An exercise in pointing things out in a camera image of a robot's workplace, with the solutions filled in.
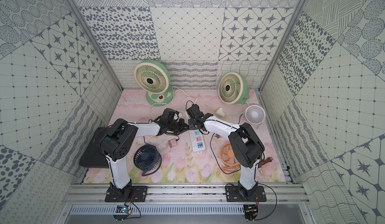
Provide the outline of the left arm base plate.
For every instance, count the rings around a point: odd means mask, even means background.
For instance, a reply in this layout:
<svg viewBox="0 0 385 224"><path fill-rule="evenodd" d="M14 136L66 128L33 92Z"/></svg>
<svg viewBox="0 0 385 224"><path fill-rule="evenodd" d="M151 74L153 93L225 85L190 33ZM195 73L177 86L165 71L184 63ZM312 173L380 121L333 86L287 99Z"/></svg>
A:
<svg viewBox="0 0 385 224"><path fill-rule="evenodd" d="M147 196L147 186L126 186L118 189L114 185L110 185L106 192L106 203L123 203L134 202L144 203Z"/></svg>

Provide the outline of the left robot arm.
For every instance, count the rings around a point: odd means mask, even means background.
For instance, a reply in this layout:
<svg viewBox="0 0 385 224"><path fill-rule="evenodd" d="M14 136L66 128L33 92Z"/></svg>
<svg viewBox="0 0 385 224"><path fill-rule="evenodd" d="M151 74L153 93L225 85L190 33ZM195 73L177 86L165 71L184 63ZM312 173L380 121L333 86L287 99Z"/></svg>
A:
<svg viewBox="0 0 385 224"><path fill-rule="evenodd" d="M113 124L96 131L92 142L107 160L112 174L112 185L122 190L131 182L126 156L136 138L163 134L178 136L188 130L189 126L184 119L179 118L179 112L167 108L161 116L148 122L117 119Z"/></svg>

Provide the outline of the pink usb charger plug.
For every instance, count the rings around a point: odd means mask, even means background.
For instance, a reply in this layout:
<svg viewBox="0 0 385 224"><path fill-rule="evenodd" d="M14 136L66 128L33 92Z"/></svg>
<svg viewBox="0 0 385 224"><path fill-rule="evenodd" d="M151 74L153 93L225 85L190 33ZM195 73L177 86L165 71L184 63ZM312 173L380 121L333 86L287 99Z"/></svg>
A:
<svg viewBox="0 0 385 224"><path fill-rule="evenodd" d="M177 140L176 139L171 139L168 141L168 147L169 148L175 148L177 146Z"/></svg>

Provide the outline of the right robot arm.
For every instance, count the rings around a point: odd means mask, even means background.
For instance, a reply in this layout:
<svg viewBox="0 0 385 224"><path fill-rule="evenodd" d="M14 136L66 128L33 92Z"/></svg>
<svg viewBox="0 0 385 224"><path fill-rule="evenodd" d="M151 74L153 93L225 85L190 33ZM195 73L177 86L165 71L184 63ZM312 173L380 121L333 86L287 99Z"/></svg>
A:
<svg viewBox="0 0 385 224"><path fill-rule="evenodd" d="M249 123L242 125L223 121L213 114L204 114L197 104L187 110L191 130L202 130L229 140L236 160L241 165L240 188L250 191L257 186L257 164L264 160L265 147Z"/></svg>

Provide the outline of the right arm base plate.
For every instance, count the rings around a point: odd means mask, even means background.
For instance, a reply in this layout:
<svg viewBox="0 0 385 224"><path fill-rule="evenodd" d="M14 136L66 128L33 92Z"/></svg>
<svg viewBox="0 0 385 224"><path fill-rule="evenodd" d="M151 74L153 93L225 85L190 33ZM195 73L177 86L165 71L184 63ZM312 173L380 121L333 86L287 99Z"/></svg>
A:
<svg viewBox="0 0 385 224"><path fill-rule="evenodd" d="M227 202L266 202L265 190L261 185L255 185L251 190L246 190L242 186L227 184L225 186Z"/></svg>

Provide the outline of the white power strip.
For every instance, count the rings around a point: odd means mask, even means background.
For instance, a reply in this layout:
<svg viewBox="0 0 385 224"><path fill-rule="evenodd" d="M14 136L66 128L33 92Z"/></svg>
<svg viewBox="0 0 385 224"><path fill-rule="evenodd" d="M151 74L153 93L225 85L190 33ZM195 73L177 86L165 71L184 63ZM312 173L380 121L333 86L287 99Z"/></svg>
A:
<svg viewBox="0 0 385 224"><path fill-rule="evenodd" d="M193 152L202 154L206 149L202 133L199 130L190 130L189 136Z"/></svg>

